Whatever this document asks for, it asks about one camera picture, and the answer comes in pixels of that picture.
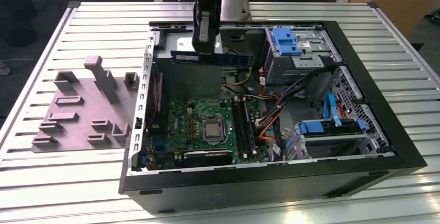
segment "slotted aluminum surface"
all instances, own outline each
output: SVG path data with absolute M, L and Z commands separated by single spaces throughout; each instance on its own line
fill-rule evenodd
M 439 81 L 382 11 L 366 4 L 325 3 L 253 3 L 251 10 L 254 20 L 339 22 L 429 167 L 351 198 L 151 216 L 118 194 L 123 149 L 35 154 L 30 148 L 58 71 L 91 77 L 83 69 L 89 55 L 103 57 L 115 77 L 141 70 L 149 22 L 193 20 L 193 4 L 82 3 L 67 9 L 0 132 L 0 222 L 438 223 Z

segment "green motherboard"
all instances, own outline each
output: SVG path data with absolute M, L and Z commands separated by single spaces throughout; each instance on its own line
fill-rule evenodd
M 247 101 L 251 119 L 261 118 L 258 101 Z M 219 142 L 207 142 L 207 123 L 214 120 L 214 127 L 222 127 L 223 139 Z M 245 158 L 239 153 L 233 114 L 233 100 L 193 100 L 174 101 L 169 110 L 169 135 L 166 153 L 157 153 L 159 169 L 174 169 L 174 154 L 181 151 L 225 149 L 234 152 L 233 164 L 265 162 L 270 160 L 266 143 L 257 147 L 257 154 Z

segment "cpu socket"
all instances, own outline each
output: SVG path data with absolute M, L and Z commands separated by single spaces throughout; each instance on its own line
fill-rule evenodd
M 225 122 L 219 116 L 206 117 L 203 119 L 203 139 L 211 146 L 225 141 Z

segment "black case frame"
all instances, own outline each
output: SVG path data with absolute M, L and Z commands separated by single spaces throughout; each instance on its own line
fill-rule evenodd
M 143 208 L 151 212 L 227 208 L 353 195 L 387 178 L 407 175 L 427 166 L 338 22 L 247 21 L 223 22 L 223 24 L 235 24 L 237 27 L 241 25 L 262 26 L 263 28 L 267 25 L 321 24 L 323 26 L 361 88 L 365 104 L 370 106 L 390 141 L 390 146 L 385 148 L 385 152 L 394 151 L 397 156 L 342 161 L 322 159 L 315 163 L 281 163 L 267 167 L 127 176 L 127 168 L 130 167 L 127 150 L 121 180 L 122 194 L 134 194 L 133 199 L 143 204 Z M 150 25 L 163 29 L 185 30 L 190 24 L 189 22 L 153 22 Z M 301 192 L 294 189 L 298 187 L 302 187 Z M 198 199 L 183 199 L 182 197 L 187 195 L 186 192 L 203 196 L 194 197 L 193 195 L 193 198 Z M 179 198 L 175 201 L 189 200 L 191 203 L 181 206 L 173 201 L 174 196 Z M 149 201 L 149 198 L 155 199 L 159 204 Z M 214 202 L 209 208 L 207 199 Z

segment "motherboard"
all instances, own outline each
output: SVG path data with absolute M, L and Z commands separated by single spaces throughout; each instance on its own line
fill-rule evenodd
M 258 118 L 254 98 L 170 102 L 169 134 L 154 139 L 153 168 L 179 168 L 189 156 L 202 155 L 230 158 L 233 165 L 269 161 L 269 146 L 259 143 L 253 127 Z

